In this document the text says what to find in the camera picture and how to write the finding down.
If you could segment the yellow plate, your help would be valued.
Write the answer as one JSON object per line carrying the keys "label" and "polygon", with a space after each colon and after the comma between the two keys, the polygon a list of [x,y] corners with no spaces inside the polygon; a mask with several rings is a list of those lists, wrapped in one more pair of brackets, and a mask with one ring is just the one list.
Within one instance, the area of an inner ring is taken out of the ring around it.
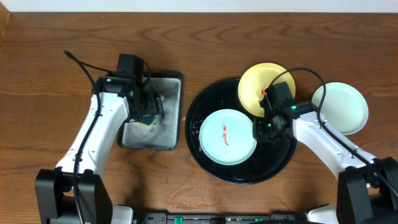
{"label": "yellow plate", "polygon": [[243,108],[257,117],[264,117],[260,101],[273,79],[286,69],[276,63],[259,63],[249,68],[238,84],[238,98]]}

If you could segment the green yellow scrubbing sponge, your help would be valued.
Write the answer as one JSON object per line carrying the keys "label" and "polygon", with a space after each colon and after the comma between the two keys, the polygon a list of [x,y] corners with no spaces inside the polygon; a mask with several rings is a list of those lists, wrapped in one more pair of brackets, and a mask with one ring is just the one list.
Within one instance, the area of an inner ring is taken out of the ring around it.
{"label": "green yellow scrubbing sponge", "polygon": [[158,117],[157,115],[153,115],[153,116],[145,116],[145,117],[136,118],[136,119],[132,118],[129,120],[129,123],[141,125],[144,127],[152,127],[156,124],[157,117]]}

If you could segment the light blue plate front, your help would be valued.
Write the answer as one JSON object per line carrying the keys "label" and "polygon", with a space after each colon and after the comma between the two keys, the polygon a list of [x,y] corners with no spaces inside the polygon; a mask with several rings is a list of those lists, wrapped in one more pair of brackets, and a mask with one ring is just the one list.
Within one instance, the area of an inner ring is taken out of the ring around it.
{"label": "light blue plate front", "polygon": [[212,161],[240,164],[254,152],[253,122],[238,110],[218,110],[206,117],[199,131],[200,147]]}

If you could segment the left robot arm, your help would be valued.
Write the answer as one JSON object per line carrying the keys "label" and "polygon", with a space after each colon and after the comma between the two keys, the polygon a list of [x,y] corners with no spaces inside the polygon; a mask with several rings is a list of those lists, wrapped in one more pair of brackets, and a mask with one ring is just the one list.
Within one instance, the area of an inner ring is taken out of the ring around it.
{"label": "left robot arm", "polygon": [[111,146],[131,119],[163,113],[161,95],[146,78],[100,77],[73,144],[52,170],[42,169],[35,192],[42,223],[133,223],[134,210],[115,205],[102,176]]}

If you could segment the light blue plate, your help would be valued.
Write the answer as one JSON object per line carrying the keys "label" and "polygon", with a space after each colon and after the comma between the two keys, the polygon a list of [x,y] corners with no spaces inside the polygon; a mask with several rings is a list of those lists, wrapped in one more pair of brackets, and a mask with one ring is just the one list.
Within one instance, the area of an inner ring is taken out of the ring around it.
{"label": "light blue plate", "polygon": [[240,164],[254,152],[253,122],[238,110],[218,110],[206,117],[199,131],[200,147],[212,161]]}
{"label": "light blue plate", "polygon": [[326,120],[344,135],[362,130],[368,121],[369,108],[364,96],[354,87],[341,82],[326,84],[321,108]]}

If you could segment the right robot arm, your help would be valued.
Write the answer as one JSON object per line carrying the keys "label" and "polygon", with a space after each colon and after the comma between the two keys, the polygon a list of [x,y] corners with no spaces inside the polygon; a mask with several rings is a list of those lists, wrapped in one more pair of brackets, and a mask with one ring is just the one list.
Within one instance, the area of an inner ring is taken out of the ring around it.
{"label": "right robot arm", "polygon": [[310,103],[261,103],[255,120],[258,141],[291,137],[306,145],[338,180],[336,206],[305,214],[305,223],[397,223],[397,161],[362,150],[323,119]]}

